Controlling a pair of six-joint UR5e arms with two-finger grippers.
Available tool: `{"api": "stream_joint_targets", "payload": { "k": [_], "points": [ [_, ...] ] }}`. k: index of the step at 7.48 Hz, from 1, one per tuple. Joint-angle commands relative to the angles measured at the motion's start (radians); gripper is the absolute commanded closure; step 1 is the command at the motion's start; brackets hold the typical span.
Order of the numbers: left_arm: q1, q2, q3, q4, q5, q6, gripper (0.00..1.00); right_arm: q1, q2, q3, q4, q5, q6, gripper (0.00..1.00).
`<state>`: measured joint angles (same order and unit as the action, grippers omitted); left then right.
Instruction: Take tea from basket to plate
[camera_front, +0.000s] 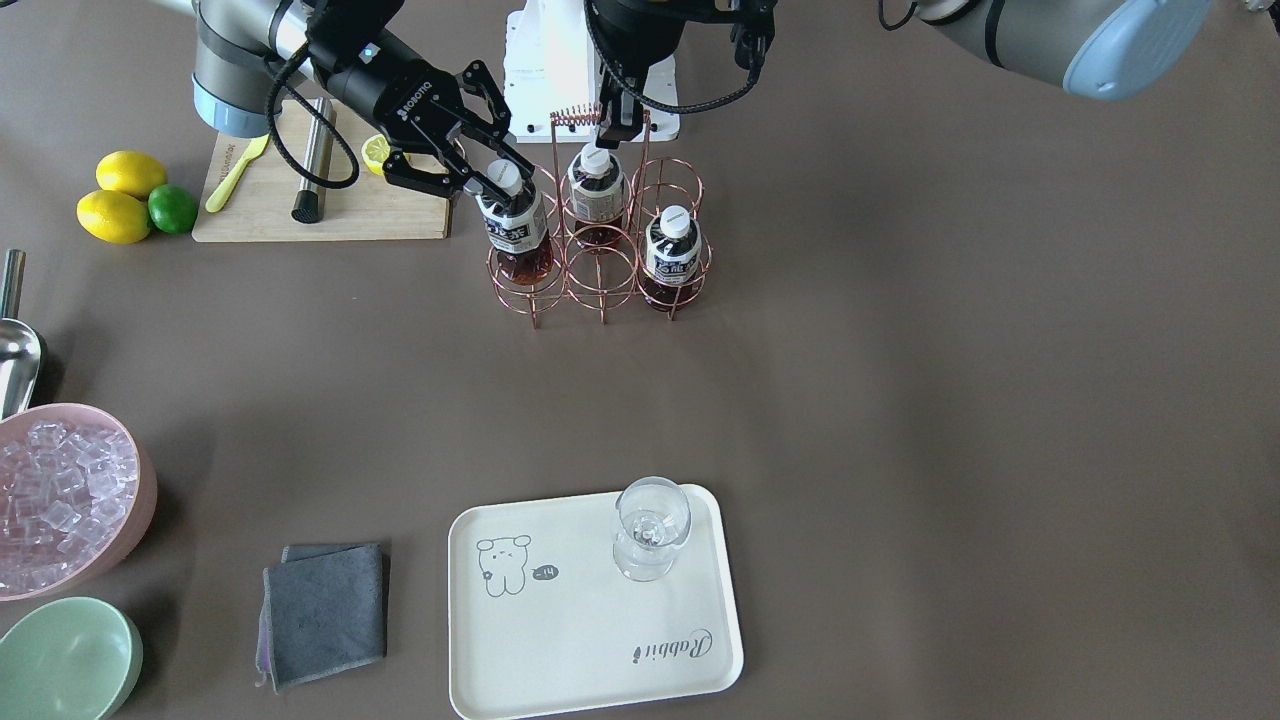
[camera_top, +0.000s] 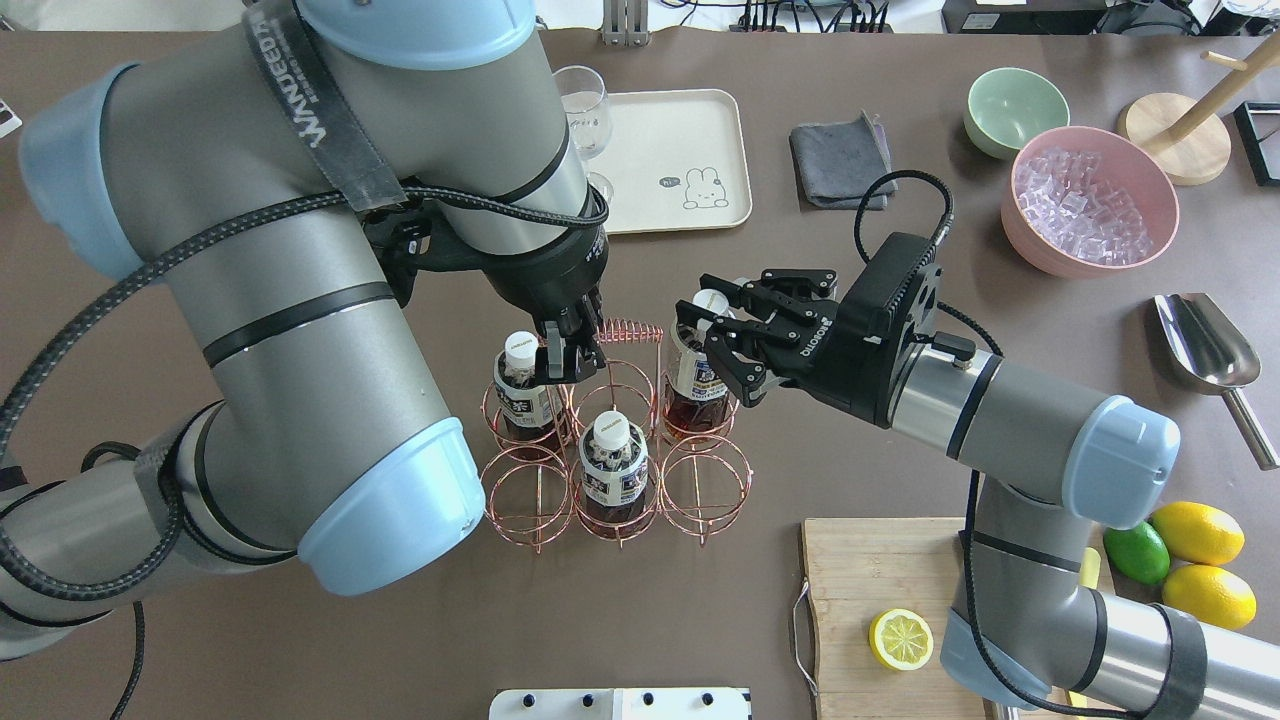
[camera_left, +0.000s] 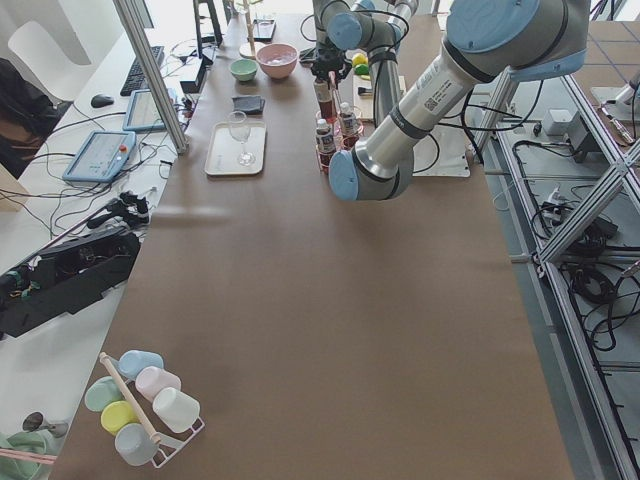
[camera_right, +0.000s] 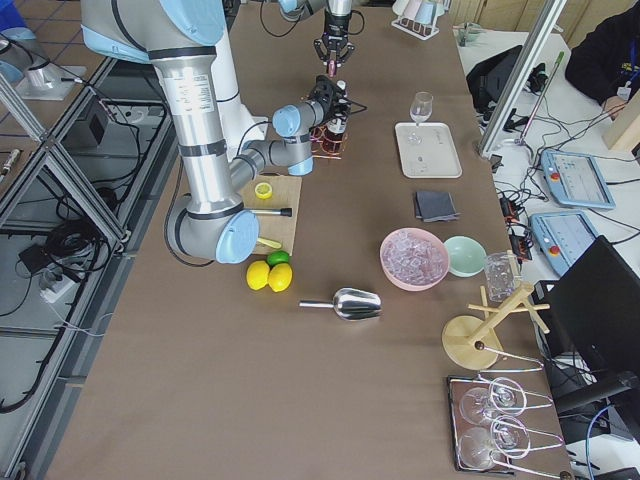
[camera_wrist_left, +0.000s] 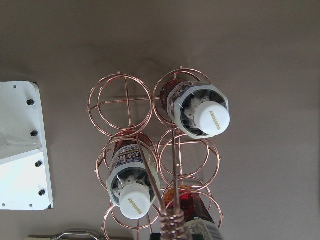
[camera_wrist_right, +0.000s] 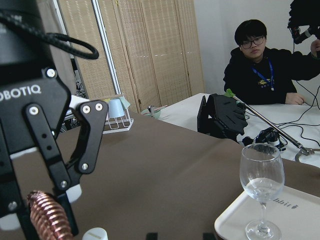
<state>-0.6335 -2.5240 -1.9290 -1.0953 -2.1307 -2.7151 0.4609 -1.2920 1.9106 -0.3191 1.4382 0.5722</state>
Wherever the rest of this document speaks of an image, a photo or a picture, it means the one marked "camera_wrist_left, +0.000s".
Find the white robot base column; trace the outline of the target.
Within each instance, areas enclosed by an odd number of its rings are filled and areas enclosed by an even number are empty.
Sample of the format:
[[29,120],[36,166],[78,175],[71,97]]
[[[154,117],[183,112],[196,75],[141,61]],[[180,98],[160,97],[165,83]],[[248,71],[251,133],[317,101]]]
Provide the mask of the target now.
[[0,84],[0,208],[53,209],[53,191],[39,86]]

